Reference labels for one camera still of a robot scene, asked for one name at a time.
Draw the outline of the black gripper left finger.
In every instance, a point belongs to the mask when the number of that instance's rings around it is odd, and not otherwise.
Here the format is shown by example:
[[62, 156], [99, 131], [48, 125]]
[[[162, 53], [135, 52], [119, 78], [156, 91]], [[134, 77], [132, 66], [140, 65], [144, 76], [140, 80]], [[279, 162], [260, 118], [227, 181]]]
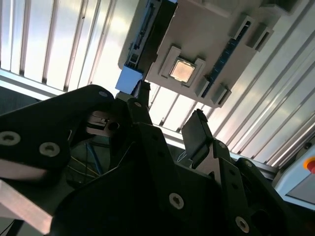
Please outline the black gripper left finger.
[[24, 182], [57, 182], [70, 151], [94, 136], [109, 137], [115, 154], [136, 140], [134, 125], [145, 123], [149, 147], [168, 150], [163, 132], [152, 124], [149, 88], [127, 101], [98, 85], [88, 85], [0, 117], [0, 176]]

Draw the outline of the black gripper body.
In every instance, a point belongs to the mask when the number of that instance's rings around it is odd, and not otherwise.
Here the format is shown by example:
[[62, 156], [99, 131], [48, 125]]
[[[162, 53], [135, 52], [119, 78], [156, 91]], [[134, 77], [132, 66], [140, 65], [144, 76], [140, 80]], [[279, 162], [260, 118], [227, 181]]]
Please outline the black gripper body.
[[220, 142], [204, 145], [195, 171], [176, 164], [164, 142], [143, 143], [131, 159], [74, 191], [53, 218], [53, 236], [243, 236], [246, 199], [238, 169]]

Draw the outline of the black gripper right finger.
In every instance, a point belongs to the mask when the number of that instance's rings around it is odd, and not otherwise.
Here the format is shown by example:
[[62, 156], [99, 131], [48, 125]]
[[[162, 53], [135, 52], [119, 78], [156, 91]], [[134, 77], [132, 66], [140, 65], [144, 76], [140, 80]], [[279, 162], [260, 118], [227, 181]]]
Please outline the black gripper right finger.
[[202, 228], [210, 236], [301, 236], [303, 225], [254, 163], [234, 161], [200, 109], [182, 128], [191, 167], [209, 178]]

